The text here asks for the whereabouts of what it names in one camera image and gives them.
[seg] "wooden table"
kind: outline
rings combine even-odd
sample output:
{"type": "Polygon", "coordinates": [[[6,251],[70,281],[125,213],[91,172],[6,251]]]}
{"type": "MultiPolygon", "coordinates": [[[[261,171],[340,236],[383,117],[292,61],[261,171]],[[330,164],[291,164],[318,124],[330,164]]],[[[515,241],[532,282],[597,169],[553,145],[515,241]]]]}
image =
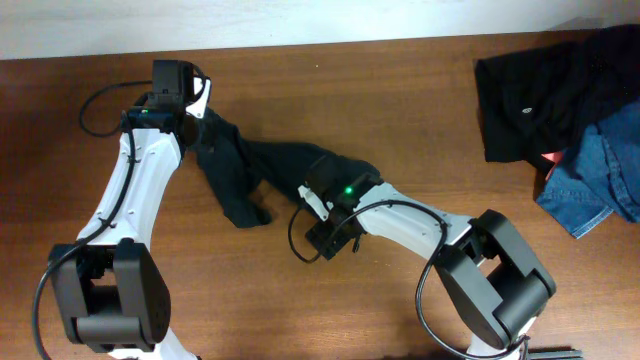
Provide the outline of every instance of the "wooden table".
{"type": "MultiPolygon", "coordinates": [[[[244,136],[306,141],[375,164],[400,191],[443,210],[504,213],[554,276],[558,293],[530,332],[533,347],[570,345],[590,359],[640,351],[640,227],[611,216],[582,240],[534,202],[536,172],[488,164],[478,128],[473,60],[581,39],[545,33],[369,43],[185,51],[0,62],[0,357],[36,356],[33,291],[55,243],[75,240],[115,164],[117,138],[77,125],[78,109],[107,84],[148,79],[153,59],[194,62],[212,77],[210,106],[244,136]]],[[[107,129],[142,89],[100,98],[87,113],[107,129]]],[[[171,290],[171,326],[203,359],[378,359],[437,350],[418,324],[413,295],[425,261],[382,238],[356,255],[305,265],[286,225],[294,205],[268,184],[275,220],[239,230],[227,220],[193,154],[169,182],[153,257],[171,290]]],[[[298,246],[311,216],[294,229],[298,246]]],[[[425,312],[464,348],[469,331],[437,277],[425,312]]],[[[56,359],[106,358],[64,336],[45,291],[42,333],[56,359]]]]}

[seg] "white backdrop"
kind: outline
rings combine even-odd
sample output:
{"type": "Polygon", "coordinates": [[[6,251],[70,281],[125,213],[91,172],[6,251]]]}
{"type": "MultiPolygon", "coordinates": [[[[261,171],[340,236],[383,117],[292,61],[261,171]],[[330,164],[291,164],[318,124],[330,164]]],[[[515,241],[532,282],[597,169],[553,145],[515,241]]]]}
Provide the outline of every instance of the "white backdrop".
{"type": "Polygon", "coordinates": [[[639,0],[2,0],[0,59],[598,28],[639,0]]]}

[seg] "blue denim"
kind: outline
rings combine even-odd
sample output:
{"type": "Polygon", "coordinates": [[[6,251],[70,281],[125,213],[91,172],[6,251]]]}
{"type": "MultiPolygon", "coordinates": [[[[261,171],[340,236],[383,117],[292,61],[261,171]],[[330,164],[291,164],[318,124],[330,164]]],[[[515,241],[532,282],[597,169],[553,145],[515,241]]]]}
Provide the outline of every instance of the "blue denim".
{"type": "Polygon", "coordinates": [[[580,238],[616,212],[640,221],[640,100],[589,125],[536,202],[580,238]]]}

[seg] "black garment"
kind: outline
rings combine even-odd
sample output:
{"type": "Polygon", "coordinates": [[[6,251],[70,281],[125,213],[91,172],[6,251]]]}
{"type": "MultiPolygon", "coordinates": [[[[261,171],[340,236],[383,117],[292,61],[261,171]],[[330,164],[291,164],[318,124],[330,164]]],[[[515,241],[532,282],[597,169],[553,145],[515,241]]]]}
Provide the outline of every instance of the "black garment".
{"type": "Polygon", "coordinates": [[[198,165],[204,170],[224,215],[239,228],[271,222],[271,215],[248,197],[262,179],[292,202],[303,204],[298,186],[304,184],[310,166],[323,156],[335,157],[341,174],[338,187],[346,187],[363,173],[380,175],[366,161],[348,159],[313,144],[244,140],[235,125],[211,109],[207,109],[199,127],[200,139],[189,150],[197,153],[198,165]]]}
{"type": "Polygon", "coordinates": [[[640,25],[480,60],[475,75],[485,159],[545,169],[540,154],[576,144],[587,125],[640,95],[640,25]]]}

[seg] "black cloth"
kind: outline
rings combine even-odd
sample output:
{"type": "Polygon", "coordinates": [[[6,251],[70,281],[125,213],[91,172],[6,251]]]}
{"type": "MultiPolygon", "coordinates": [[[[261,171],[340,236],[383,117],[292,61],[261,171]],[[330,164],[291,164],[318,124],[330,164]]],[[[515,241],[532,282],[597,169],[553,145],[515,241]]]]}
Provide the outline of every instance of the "black cloth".
{"type": "Polygon", "coordinates": [[[640,25],[480,60],[475,67],[486,161],[528,160],[576,144],[591,123],[640,95],[640,25]]]}
{"type": "Polygon", "coordinates": [[[308,143],[268,143],[242,138],[238,128],[207,109],[199,123],[199,140],[189,148],[197,154],[224,215],[236,227],[249,228],[271,222],[271,215],[249,199],[266,180],[289,200],[304,205],[298,187],[311,165],[323,156],[334,157],[340,174],[336,186],[345,187],[360,175],[380,172],[362,160],[353,160],[308,143]]]}

